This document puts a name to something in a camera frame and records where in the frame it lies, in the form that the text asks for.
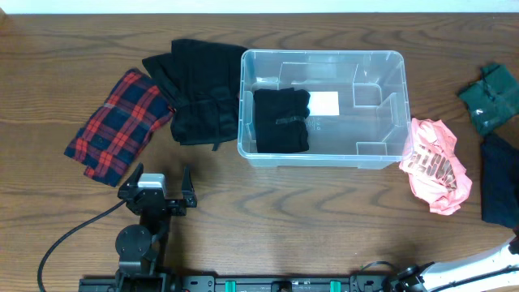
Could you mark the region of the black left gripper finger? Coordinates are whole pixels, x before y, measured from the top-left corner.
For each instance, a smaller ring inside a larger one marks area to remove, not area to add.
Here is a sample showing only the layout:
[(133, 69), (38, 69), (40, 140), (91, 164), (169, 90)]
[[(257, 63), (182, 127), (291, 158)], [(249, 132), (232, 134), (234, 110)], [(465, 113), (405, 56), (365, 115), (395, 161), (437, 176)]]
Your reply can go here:
[(197, 197), (191, 181), (190, 168), (188, 166), (184, 168), (182, 177), (182, 198), (187, 208), (197, 207)]
[(134, 189), (138, 187), (138, 182), (141, 175), (144, 172), (144, 165), (140, 162), (136, 167), (133, 173), (127, 179), (127, 188)]

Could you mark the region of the small black garment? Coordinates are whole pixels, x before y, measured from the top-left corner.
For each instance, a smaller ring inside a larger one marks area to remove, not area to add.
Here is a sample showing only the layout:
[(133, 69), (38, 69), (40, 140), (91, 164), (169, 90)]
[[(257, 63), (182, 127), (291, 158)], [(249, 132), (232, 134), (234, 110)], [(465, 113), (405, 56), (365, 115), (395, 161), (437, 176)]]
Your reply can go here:
[(306, 119), (310, 93), (304, 89), (255, 91), (255, 137), (258, 153), (309, 150)]

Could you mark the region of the pink printed t-shirt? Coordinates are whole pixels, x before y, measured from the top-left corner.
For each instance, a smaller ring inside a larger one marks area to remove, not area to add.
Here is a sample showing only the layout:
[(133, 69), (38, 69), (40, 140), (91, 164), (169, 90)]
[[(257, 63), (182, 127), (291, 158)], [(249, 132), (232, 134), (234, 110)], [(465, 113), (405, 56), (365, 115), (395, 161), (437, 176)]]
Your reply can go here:
[(414, 196), (426, 201), (432, 213), (449, 216), (470, 196), (472, 180), (455, 155), (457, 137), (438, 120), (411, 120), (405, 154), (399, 168), (409, 175)]

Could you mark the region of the navy blue garment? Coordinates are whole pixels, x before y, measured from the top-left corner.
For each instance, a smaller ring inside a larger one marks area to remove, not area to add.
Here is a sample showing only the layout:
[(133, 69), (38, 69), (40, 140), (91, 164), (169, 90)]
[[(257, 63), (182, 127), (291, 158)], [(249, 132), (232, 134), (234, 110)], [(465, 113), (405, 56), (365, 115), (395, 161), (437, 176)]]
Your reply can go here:
[(518, 150), (498, 135), (490, 134), (481, 151), (482, 219), (514, 229), (518, 226)]

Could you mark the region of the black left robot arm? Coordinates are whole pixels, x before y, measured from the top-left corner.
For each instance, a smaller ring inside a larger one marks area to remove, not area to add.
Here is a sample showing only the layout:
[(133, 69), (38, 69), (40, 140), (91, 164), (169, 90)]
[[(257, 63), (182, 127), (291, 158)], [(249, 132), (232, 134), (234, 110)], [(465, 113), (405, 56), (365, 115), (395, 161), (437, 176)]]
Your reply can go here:
[(146, 174), (138, 164), (134, 172), (119, 187), (118, 198), (139, 216), (139, 224), (129, 225), (117, 236), (115, 248), (119, 254), (119, 271), (127, 275), (152, 275), (161, 264), (168, 241), (170, 219), (183, 217), (189, 208), (197, 206), (197, 198), (189, 168), (183, 171), (181, 199), (166, 197), (163, 174)]

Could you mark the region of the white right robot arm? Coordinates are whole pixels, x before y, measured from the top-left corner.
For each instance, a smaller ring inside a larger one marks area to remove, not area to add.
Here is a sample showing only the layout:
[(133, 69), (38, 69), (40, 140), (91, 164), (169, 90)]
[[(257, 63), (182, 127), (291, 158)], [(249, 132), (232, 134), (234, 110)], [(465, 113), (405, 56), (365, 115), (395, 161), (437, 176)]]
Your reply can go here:
[(491, 250), (449, 262), (410, 267), (387, 280), (385, 291), (472, 292), (518, 284), (518, 235)]

